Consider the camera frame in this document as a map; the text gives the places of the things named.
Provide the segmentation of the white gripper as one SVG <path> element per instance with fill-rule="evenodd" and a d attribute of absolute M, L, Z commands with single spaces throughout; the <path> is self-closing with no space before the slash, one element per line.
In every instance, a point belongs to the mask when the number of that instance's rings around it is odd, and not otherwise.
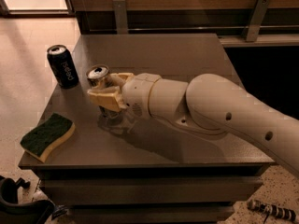
<path fill-rule="evenodd" d="M 148 73 L 137 76 L 133 73 L 112 73 L 111 78 L 115 86 L 87 90 L 91 102 L 114 112 L 121 112 L 127 106 L 127 112 L 132 116 L 149 119 L 150 92 L 161 77 Z"/>

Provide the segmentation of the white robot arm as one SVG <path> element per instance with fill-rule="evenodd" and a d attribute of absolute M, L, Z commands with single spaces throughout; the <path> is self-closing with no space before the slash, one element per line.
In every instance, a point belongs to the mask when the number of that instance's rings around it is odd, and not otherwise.
<path fill-rule="evenodd" d="M 299 175 L 299 120 L 225 77 L 203 74 L 182 82 L 147 73 L 110 73 L 104 66 L 95 67 L 86 77 L 91 102 L 109 118 L 125 111 L 205 139 L 232 133 Z"/>

